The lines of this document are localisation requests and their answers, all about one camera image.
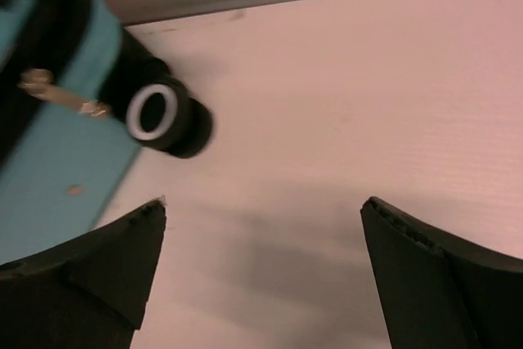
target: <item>white wheel rim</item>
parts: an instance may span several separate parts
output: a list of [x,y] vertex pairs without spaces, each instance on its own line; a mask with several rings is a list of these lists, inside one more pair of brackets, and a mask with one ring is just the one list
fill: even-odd
[[[153,131],[147,132],[141,126],[141,111],[147,100],[154,94],[160,94],[165,101],[165,112],[162,120]],[[127,108],[125,122],[129,133],[139,141],[152,141],[158,139],[168,131],[177,115],[178,100],[175,92],[165,85],[147,85],[131,99]]]

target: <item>toy car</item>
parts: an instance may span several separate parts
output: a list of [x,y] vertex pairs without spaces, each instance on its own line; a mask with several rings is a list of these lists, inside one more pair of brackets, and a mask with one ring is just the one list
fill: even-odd
[[0,0],[0,263],[89,230],[142,145],[189,158],[211,131],[102,0]]

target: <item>black tire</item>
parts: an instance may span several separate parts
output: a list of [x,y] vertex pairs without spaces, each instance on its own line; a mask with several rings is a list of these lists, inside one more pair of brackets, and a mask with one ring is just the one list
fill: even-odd
[[179,159],[190,159],[199,154],[212,138],[214,122],[211,112],[194,98],[192,123],[184,137],[164,150]]
[[192,123],[192,106],[183,84],[170,76],[159,75],[129,101],[125,118],[127,131],[143,146],[165,150],[186,134]]

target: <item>white table surface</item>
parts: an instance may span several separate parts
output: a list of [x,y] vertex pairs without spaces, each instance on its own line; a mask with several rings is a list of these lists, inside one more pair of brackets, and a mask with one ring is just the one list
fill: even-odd
[[389,348],[370,195],[523,257],[522,26],[521,0],[307,0],[134,28],[216,134],[144,150],[101,221],[167,197],[132,348]]

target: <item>toy car wheel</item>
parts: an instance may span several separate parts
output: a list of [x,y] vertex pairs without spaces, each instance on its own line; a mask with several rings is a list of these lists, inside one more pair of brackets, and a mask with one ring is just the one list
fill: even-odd
[[136,92],[129,102],[125,123],[131,136],[142,145],[164,150],[186,134],[191,116],[192,105],[185,87],[165,78]]
[[190,159],[199,154],[209,143],[213,133],[211,112],[194,98],[192,103],[192,120],[187,133],[175,144],[163,150],[179,159]]

